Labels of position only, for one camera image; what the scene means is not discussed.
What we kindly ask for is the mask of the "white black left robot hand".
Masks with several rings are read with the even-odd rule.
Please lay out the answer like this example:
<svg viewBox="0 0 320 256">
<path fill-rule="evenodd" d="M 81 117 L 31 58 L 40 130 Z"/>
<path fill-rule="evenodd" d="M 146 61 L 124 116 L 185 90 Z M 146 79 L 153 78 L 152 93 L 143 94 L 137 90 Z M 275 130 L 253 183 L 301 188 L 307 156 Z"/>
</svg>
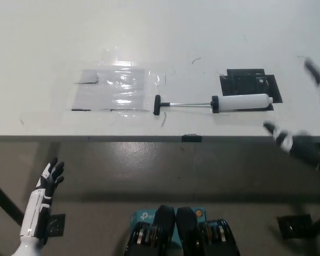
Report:
<svg viewBox="0 0 320 256">
<path fill-rule="evenodd" d="M 13 256 L 41 255 L 48 239 L 47 227 L 53 195 L 58 185 L 64 181 L 64 165 L 64 162 L 59 162 L 54 157 L 40 175 L 30 194 L 20 230 L 20 245 Z"/>
</svg>

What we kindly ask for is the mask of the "teal black right robot hand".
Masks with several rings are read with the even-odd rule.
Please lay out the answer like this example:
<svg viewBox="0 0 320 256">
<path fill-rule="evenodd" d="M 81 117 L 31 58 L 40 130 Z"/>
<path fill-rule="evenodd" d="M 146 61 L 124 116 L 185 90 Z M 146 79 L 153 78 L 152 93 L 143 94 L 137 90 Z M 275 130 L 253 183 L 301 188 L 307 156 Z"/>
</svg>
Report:
<svg viewBox="0 0 320 256">
<path fill-rule="evenodd" d="M 310 58 L 304 61 L 304 67 L 314 79 L 320 93 L 320 68 Z M 301 160 L 305 164 L 320 170 L 320 147 L 308 138 L 294 135 L 287 130 L 280 129 L 275 123 L 265 121 L 263 127 L 269 132 L 277 146 L 291 157 Z"/>
</svg>

